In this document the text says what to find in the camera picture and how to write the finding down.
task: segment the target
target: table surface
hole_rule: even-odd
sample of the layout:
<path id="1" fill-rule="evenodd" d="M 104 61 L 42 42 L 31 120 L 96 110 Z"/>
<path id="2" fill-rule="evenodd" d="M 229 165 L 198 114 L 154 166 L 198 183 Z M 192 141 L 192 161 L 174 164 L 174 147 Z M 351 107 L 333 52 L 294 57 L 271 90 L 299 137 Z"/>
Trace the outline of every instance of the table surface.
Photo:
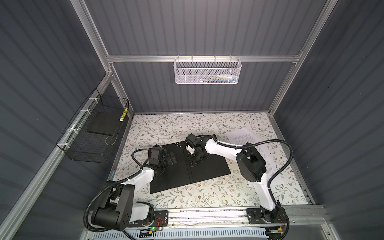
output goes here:
<path id="1" fill-rule="evenodd" d="M 228 142 L 226 132 L 243 127 L 250 127 L 262 140 L 276 139 L 267 113 L 135 115 L 114 180 L 137 171 L 138 166 L 131 159 L 135 149 L 184 141 L 190 133 L 216 134 L 219 140 Z M 287 160 L 282 147 L 279 143 L 270 143 L 268 149 L 279 169 Z M 147 152 L 138 152 L 135 156 L 143 162 Z M 156 209 L 260 205 L 255 189 L 241 176 L 237 163 L 230 159 L 226 161 L 231 171 L 229 175 L 155 194 L 149 193 L 147 184 L 138 191 L 137 197 L 140 201 L 152 203 Z M 308 204 L 290 166 L 281 173 L 281 177 L 284 184 L 271 186 L 275 199 L 282 205 Z"/>

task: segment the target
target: side wall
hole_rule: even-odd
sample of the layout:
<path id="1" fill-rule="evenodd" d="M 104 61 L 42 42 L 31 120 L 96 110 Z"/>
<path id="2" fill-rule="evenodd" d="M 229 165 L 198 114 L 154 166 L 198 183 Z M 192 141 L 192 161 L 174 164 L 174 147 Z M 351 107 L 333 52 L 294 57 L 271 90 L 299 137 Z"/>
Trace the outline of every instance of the side wall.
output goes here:
<path id="1" fill-rule="evenodd" d="M 105 72 L 69 1 L 0 1 L 0 39 L 2 222 Z M 64 159 L 15 239 L 77 238 L 109 168 Z"/>
<path id="2" fill-rule="evenodd" d="M 384 225 L 384 1 L 339 1 L 275 118 L 343 239 Z"/>

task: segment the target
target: robotic arm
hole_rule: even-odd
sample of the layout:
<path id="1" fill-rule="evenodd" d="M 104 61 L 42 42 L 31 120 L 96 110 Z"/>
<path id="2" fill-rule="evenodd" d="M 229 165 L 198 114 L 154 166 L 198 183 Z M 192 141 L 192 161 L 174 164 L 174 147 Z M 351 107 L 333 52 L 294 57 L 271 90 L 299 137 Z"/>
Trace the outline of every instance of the robotic arm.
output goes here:
<path id="1" fill-rule="evenodd" d="M 272 139 L 256 144 L 247 143 L 239 146 L 218 141 L 215 135 L 194 136 L 193 134 L 190 134 L 185 139 L 185 142 L 191 166 L 203 162 L 210 154 L 217 154 L 237 161 L 241 175 L 248 181 L 250 186 L 255 188 L 259 196 L 261 211 L 257 217 L 262 218 L 265 222 L 274 222 L 280 214 L 284 215 L 286 218 L 286 229 L 279 239 L 285 237 L 289 228 L 289 218 L 284 208 L 281 207 L 280 202 L 276 201 L 272 195 L 270 184 L 273 178 L 281 173 L 292 161 L 293 150 L 289 144 L 284 140 Z M 284 143 L 289 147 L 291 152 L 284 166 L 267 180 L 265 160 L 256 150 L 255 146 L 269 142 Z M 134 153 L 137 151 L 149 152 L 149 158 L 143 165 L 134 157 Z M 176 157 L 172 152 L 167 152 L 159 145 L 155 145 L 151 149 L 136 150 L 131 156 L 140 166 L 140 170 L 126 179 L 117 182 L 109 181 L 108 183 L 110 183 L 110 185 L 105 187 L 91 201 L 83 218 L 84 225 L 88 230 L 103 232 L 115 229 L 124 232 L 124 229 L 129 223 L 139 222 L 145 225 L 152 223 L 155 219 L 152 204 L 134 202 L 136 190 L 151 182 L 154 177 L 162 174 L 168 166 L 177 163 Z M 120 197 L 118 203 L 110 201 L 115 200 L 117 197 Z M 90 207 L 96 199 L 98 199 L 98 201 L 91 217 L 91 223 L 103 226 L 103 228 L 93 227 L 88 222 Z"/>

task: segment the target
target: leaf pattern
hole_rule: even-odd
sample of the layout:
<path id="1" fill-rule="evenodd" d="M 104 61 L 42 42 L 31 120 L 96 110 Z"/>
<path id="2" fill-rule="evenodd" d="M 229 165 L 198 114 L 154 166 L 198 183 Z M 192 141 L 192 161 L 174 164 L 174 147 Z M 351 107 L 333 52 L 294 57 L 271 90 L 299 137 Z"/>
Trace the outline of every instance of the leaf pattern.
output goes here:
<path id="1" fill-rule="evenodd" d="M 190 133 L 216 134 L 219 140 L 228 142 L 225 134 L 243 127 L 250 127 L 263 140 L 276 138 L 266 113 L 135 115 L 114 180 L 137 171 L 138 166 L 131 159 L 135 149 L 183 141 Z M 280 144 L 270 143 L 268 149 L 276 167 L 283 166 L 286 156 Z M 148 155 L 143 151 L 135 156 L 143 162 Z M 241 176 L 237 163 L 230 159 L 226 161 L 231 171 L 229 175 L 154 194 L 150 194 L 147 184 L 135 193 L 136 200 L 152 203 L 157 209 L 259 205 L 256 191 Z M 281 177 L 284 184 L 272 188 L 276 200 L 283 205 L 308 204 L 290 166 L 281 173 Z"/>

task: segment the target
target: gray wall panel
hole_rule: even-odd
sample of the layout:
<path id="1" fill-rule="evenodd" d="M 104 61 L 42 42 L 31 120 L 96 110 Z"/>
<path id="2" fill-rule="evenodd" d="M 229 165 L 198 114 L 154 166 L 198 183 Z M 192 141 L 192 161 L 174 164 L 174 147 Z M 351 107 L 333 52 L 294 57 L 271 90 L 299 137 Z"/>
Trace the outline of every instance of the gray wall panel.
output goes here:
<path id="1" fill-rule="evenodd" d="M 135 112 L 268 110 L 291 63 L 243 63 L 238 84 L 176 84 L 172 63 L 114 63 Z"/>
<path id="2" fill-rule="evenodd" d="M 297 54 L 324 2 L 86 0 L 111 55 Z"/>
<path id="3" fill-rule="evenodd" d="M 381 239 L 384 227 L 383 11 L 339 1 L 275 114 L 343 239 Z"/>
<path id="4" fill-rule="evenodd" d="M 2 222 L 105 71 L 70 1 L 0 1 L 0 38 Z M 14 239 L 77 239 L 110 167 L 65 158 Z"/>

